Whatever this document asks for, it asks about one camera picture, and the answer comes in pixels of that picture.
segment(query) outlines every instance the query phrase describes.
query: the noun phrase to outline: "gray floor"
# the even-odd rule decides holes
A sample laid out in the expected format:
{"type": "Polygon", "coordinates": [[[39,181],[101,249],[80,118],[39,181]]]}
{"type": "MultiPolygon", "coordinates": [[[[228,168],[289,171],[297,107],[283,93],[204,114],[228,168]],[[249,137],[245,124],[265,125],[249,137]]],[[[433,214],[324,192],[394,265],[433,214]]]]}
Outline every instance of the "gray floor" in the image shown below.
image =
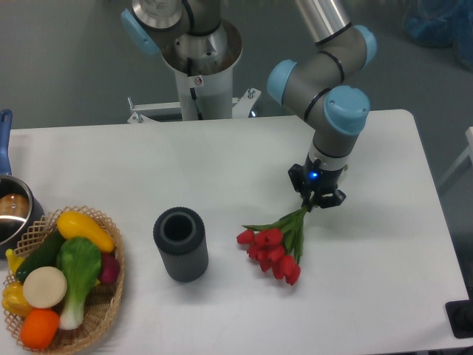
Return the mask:
{"type": "MultiPolygon", "coordinates": [[[[14,111],[14,128],[124,124],[127,96],[136,104],[177,101],[173,75],[161,58],[142,55],[121,27],[120,13],[129,3],[0,1],[0,107],[14,111]]],[[[451,48],[419,47],[403,34],[408,1],[344,3],[352,22],[365,24],[378,39],[375,60],[346,83],[365,91],[373,109],[406,109],[415,116],[438,181],[467,145],[473,72],[451,48]]],[[[302,62],[315,52],[293,0],[222,0],[222,14],[244,43],[234,95],[256,87],[263,91],[259,115],[288,114],[265,93],[268,75],[281,60],[302,62]]],[[[463,268],[473,260],[473,169],[440,200],[463,268]]]]}

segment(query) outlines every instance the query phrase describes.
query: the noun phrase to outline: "blue pot handle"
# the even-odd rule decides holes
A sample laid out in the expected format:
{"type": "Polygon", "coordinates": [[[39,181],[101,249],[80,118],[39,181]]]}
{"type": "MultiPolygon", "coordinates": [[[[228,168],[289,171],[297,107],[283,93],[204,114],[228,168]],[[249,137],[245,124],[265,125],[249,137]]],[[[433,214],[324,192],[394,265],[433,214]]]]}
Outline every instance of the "blue pot handle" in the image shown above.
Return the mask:
{"type": "Polygon", "coordinates": [[[0,175],[11,175],[12,167],[8,159],[8,142],[12,129],[13,113],[9,109],[0,112],[0,175]]]}

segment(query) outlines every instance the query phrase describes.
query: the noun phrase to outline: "wicker basket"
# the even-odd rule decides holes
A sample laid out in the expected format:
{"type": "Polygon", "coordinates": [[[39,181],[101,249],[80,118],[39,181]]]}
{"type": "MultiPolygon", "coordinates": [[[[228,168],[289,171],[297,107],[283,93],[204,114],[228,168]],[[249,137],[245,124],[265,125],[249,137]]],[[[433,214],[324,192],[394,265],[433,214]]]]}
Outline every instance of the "wicker basket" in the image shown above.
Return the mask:
{"type": "MultiPolygon", "coordinates": [[[[105,333],[107,328],[112,324],[118,308],[120,306],[121,295],[123,291],[123,280],[125,277],[125,256],[123,252],[123,242],[120,231],[117,226],[103,212],[90,209],[89,207],[66,207],[62,210],[49,213],[43,216],[39,221],[28,228],[27,233],[23,234],[18,242],[15,253],[20,257],[28,256],[33,250],[43,242],[43,239],[56,227],[58,216],[65,211],[77,211],[92,217],[108,231],[112,236],[117,248],[115,249],[115,257],[120,263],[120,275],[113,285],[97,285],[87,296],[84,321],[81,326],[73,331],[58,330],[50,346],[44,351],[34,351],[26,348],[19,339],[23,319],[15,314],[11,314],[4,310],[5,322],[7,329],[16,339],[16,344],[24,350],[41,352],[42,354],[73,354],[85,347],[96,342],[105,333]]],[[[15,277],[11,272],[5,281],[5,287],[15,281],[15,277]]]]}

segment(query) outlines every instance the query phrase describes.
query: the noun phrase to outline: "cucumber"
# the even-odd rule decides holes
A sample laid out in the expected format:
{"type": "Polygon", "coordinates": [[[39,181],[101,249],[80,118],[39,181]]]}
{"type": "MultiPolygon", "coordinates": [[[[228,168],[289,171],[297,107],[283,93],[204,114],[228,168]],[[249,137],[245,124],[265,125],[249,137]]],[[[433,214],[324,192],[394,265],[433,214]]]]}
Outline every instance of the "cucumber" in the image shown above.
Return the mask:
{"type": "Polygon", "coordinates": [[[24,282],[31,271],[43,266],[54,266],[59,249],[66,240],[56,229],[46,238],[43,243],[27,257],[16,270],[15,278],[19,282],[24,282]]]}

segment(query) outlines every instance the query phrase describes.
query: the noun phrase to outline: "blue joint cap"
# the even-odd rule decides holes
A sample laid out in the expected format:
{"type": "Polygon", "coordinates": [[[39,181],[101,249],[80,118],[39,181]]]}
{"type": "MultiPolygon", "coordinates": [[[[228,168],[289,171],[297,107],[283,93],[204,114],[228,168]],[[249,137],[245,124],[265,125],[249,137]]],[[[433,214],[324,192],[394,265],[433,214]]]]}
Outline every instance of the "blue joint cap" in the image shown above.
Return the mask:
{"type": "Polygon", "coordinates": [[[359,135],[367,122],[370,100],[359,89],[340,86],[325,98],[324,113],[329,124],[343,135],[359,135]]]}
{"type": "Polygon", "coordinates": [[[160,52],[160,48],[149,37],[148,33],[138,24],[136,18],[125,9],[121,13],[121,23],[125,27],[128,36],[133,40],[138,48],[147,55],[154,55],[160,52]]]}
{"type": "Polygon", "coordinates": [[[378,42],[376,42],[375,35],[372,34],[365,26],[357,24],[354,26],[364,37],[364,41],[367,44],[367,59],[364,61],[363,67],[366,67],[368,63],[375,57],[376,52],[378,52],[378,42]]]}
{"type": "Polygon", "coordinates": [[[287,80],[296,65],[295,61],[287,59],[276,65],[269,75],[266,90],[280,105],[282,105],[282,96],[284,95],[287,80]]]}

